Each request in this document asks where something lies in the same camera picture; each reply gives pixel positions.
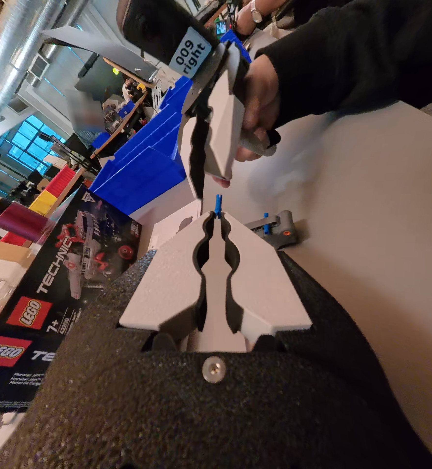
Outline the yellow storage bin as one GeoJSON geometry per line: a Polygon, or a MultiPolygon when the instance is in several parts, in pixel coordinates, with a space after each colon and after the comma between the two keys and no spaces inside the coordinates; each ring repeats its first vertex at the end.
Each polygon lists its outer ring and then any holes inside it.
{"type": "Polygon", "coordinates": [[[49,191],[43,190],[30,204],[29,209],[39,215],[46,216],[56,201],[57,197],[55,197],[49,191]]]}

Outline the person's right hand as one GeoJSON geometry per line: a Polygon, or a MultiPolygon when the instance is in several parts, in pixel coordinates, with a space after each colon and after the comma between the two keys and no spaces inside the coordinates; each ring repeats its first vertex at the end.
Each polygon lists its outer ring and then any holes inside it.
{"type": "Polygon", "coordinates": [[[274,128],[280,109],[279,80],[268,56],[259,55],[245,76],[243,129],[268,147],[269,130],[274,128]]]}

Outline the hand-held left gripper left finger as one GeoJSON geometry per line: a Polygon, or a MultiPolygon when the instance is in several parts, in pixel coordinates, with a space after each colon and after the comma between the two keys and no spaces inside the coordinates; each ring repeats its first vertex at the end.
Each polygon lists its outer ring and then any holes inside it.
{"type": "Polygon", "coordinates": [[[206,278],[214,212],[176,233],[155,252],[119,325],[169,334],[174,340],[202,331],[207,316],[206,278]]]}

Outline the brown cardboard box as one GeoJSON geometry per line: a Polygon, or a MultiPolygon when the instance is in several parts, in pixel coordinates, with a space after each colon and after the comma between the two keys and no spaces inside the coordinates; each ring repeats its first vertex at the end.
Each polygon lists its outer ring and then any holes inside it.
{"type": "Polygon", "coordinates": [[[15,262],[21,267],[29,268],[35,257],[36,254],[30,248],[0,241],[0,261],[15,262]]]}

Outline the wooden workbench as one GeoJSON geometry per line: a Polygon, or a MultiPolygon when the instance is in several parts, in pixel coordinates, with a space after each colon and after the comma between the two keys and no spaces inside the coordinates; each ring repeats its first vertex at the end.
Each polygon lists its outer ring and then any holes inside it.
{"type": "Polygon", "coordinates": [[[125,128],[129,125],[131,122],[132,118],[136,115],[138,108],[140,105],[143,103],[145,98],[149,95],[148,91],[144,91],[142,95],[139,97],[139,99],[133,103],[133,107],[130,109],[127,109],[125,107],[125,110],[123,111],[123,119],[119,123],[116,128],[113,128],[114,132],[108,136],[107,139],[99,139],[99,142],[101,143],[100,146],[98,146],[91,154],[90,158],[93,160],[94,158],[97,158],[104,149],[110,145],[122,132],[125,132],[125,128]]]}

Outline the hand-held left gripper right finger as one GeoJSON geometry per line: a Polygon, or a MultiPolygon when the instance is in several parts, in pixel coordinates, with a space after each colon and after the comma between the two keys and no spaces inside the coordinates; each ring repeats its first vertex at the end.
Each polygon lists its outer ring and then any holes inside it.
{"type": "Polygon", "coordinates": [[[226,320],[248,343],[263,335],[308,330],[312,320],[274,247],[236,220],[221,214],[226,280],[226,320]]]}

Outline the grey desk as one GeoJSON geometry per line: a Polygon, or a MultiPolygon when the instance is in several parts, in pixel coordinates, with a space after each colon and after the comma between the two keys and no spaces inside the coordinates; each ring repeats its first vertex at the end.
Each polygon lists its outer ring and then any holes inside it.
{"type": "Polygon", "coordinates": [[[399,103],[281,133],[275,156],[235,164],[224,207],[307,218],[287,253],[351,314],[432,451],[432,118],[399,103]]]}

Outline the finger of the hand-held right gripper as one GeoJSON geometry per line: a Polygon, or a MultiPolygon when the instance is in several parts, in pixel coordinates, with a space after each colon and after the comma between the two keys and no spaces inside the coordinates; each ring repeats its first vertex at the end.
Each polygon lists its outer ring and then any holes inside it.
{"type": "Polygon", "coordinates": [[[218,78],[208,99],[210,109],[209,132],[205,144],[205,173],[223,180],[232,178],[240,139],[245,108],[230,92],[229,72],[225,70],[218,78]]]}
{"type": "Polygon", "coordinates": [[[200,116],[183,115],[178,130],[178,152],[191,192],[202,201],[207,174],[206,144],[209,123],[200,116]]]}

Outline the window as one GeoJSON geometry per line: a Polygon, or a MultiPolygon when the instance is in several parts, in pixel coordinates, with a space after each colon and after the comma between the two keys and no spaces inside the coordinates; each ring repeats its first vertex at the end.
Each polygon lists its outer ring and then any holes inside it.
{"type": "Polygon", "coordinates": [[[32,115],[0,136],[0,196],[7,195],[32,172],[43,175],[51,167],[43,160],[48,155],[54,155],[52,142],[43,140],[40,134],[54,136],[62,143],[67,139],[64,132],[55,132],[45,122],[46,119],[32,115]]]}

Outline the silver ventilation duct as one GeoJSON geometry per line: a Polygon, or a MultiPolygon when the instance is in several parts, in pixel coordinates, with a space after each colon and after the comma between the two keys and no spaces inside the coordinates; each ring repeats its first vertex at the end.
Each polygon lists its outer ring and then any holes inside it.
{"type": "Polygon", "coordinates": [[[88,1],[10,0],[0,13],[0,122],[43,44],[42,32],[74,25],[88,1]]]}

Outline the red storage bin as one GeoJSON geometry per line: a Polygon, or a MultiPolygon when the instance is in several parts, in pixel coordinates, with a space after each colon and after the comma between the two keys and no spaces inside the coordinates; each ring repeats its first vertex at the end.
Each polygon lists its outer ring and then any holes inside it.
{"type": "Polygon", "coordinates": [[[68,166],[64,166],[49,182],[49,184],[47,184],[44,190],[50,193],[52,196],[58,198],[67,185],[71,182],[71,180],[75,177],[75,175],[76,172],[74,170],[68,166]]]}

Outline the blue storage bin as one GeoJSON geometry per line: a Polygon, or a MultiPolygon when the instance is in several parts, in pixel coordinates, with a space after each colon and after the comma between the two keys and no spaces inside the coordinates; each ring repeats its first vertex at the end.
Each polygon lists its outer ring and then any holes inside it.
{"type": "Polygon", "coordinates": [[[158,113],[164,112],[165,114],[177,113],[181,115],[185,98],[193,85],[193,81],[189,78],[182,76],[179,78],[173,88],[169,88],[159,105],[158,113]]]}
{"type": "Polygon", "coordinates": [[[164,109],[145,124],[114,154],[111,163],[123,163],[127,158],[132,158],[143,149],[154,147],[160,140],[178,129],[182,114],[176,109],[164,109]]]}
{"type": "Polygon", "coordinates": [[[105,170],[106,167],[96,177],[90,191],[126,215],[131,215],[186,177],[180,163],[152,147],[145,148],[106,179],[105,170]]]}

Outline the open instruction booklet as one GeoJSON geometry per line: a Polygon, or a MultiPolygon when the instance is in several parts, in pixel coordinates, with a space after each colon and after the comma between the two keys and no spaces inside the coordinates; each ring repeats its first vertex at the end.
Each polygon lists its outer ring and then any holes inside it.
{"type": "Polygon", "coordinates": [[[153,227],[148,250],[158,249],[178,232],[182,231],[199,218],[202,213],[201,206],[202,203],[200,200],[194,200],[157,222],[153,227]]]}

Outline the grey toy beam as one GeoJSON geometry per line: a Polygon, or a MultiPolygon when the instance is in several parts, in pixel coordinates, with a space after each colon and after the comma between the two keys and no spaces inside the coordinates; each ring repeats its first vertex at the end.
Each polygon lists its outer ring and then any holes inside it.
{"type": "Polygon", "coordinates": [[[262,219],[259,219],[259,220],[252,221],[252,222],[246,224],[245,227],[247,227],[248,229],[250,229],[253,232],[261,231],[262,235],[264,235],[263,225],[266,224],[266,223],[271,223],[271,229],[273,230],[274,227],[279,226],[280,217],[278,215],[270,215],[268,219],[262,218],[262,219]]]}

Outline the magenta cylinder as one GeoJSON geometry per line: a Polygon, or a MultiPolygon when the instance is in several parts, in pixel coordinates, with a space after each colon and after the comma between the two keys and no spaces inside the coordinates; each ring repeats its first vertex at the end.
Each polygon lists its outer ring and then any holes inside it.
{"type": "Polygon", "coordinates": [[[51,225],[51,220],[8,199],[0,200],[0,228],[36,243],[51,225]]]}

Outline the black toy set box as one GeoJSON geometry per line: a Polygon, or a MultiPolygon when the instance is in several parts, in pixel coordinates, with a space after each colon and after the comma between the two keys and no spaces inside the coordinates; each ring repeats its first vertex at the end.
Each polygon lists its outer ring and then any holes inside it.
{"type": "Polygon", "coordinates": [[[62,340],[136,260],[142,226],[78,189],[0,311],[0,412],[24,412],[62,340]]]}

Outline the grey toy motor block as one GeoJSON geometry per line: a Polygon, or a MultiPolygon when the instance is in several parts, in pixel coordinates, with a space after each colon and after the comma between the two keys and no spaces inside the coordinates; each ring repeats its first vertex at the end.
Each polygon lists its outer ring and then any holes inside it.
{"type": "Polygon", "coordinates": [[[295,228],[292,212],[290,210],[282,210],[278,214],[271,215],[278,215],[280,217],[280,224],[274,227],[272,234],[265,236],[262,235],[261,231],[254,233],[276,250],[299,244],[300,235],[295,228]]]}

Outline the grey flat panel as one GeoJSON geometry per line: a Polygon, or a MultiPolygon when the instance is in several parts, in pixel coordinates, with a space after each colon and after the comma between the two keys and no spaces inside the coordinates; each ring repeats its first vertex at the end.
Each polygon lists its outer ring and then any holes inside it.
{"type": "Polygon", "coordinates": [[[158,73],[156,66],[124,45],[106,40],[100,35],[82,32],[72,26],[43,30],[42,36],[49,44],[71,46],[96,53],[112,62],[115,68],[130,72],[142,83],[152,83],[158,73]]]}

